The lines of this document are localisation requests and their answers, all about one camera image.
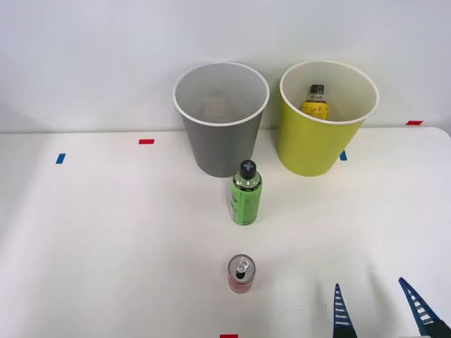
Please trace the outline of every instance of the bottle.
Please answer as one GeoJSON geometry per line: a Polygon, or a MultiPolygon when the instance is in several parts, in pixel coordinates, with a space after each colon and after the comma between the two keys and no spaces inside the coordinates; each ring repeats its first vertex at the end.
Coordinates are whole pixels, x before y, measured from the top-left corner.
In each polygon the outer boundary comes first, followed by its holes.
{"type": "Polygon", "coordinates": [[[302,104],[301,111],[307,115],[327,120],[329,107],[323,100],[324,86],[322,84],[313,84],[310,87],[310,94],[307,100],[302,104]]]}
{"type": "Polygon", "coordinates": [[[263,182],[257,165],[246,160],[232,176],[232,219],[238,225],[248,225],[257,218],[263,182]]]}

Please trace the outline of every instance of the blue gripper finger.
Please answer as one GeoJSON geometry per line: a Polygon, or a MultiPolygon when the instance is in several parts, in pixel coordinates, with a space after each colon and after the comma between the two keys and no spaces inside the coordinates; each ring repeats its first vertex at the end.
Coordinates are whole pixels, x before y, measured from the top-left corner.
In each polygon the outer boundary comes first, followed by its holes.
{"type": "Polygon", "coordinates": [[[399,282],[409,302],[420,335],[432,338],[450,338],[451,329],[432,311],[418,292],[404,278],[401,277],[399,282]]]}
{"type": "Polygon", "coordinates": [[[357,338],[338,284],[333,296],[333,338],[357,338]]]}

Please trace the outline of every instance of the white wall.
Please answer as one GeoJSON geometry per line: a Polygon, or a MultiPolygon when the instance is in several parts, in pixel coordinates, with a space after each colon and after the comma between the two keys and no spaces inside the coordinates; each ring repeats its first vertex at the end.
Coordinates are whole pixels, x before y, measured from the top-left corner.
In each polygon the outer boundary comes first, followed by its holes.
{"type": "Polygon", "coordinates": [[[367,125],[451,130],[449,0],[0,1],[0,131],[180,129],[171,89],[194,64],[241,61],[276,93],[310,58],[374,79],[367,125]]]}

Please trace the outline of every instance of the gray cup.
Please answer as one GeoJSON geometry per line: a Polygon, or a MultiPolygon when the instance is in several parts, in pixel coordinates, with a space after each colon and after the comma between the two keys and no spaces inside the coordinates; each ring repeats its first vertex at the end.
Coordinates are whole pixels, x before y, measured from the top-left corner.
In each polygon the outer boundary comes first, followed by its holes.
{"type": "Polygon", "coordinates": [[[256,70],[215,62],[186,72],[174,86],[197,165],[215,177],[230,177],[251,158],[269,87],[256,70]]]}

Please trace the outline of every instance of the blue tape marker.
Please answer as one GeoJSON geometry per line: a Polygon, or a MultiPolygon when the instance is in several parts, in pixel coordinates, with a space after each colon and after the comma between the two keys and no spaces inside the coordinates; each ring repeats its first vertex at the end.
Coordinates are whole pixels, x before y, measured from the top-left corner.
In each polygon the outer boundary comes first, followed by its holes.
{"type": "Polygon", "coordinates": [[[341,161],[347,161],[346,151],[343,150],[343,152],[340,155],[340,160],[341,161]]]}
{"type": "Polygon", "coordinates": [[[66,157],[66,154],[59,154],[58,158],[56,159],[56,164],[62,164],[65,157],[66,157]]]}

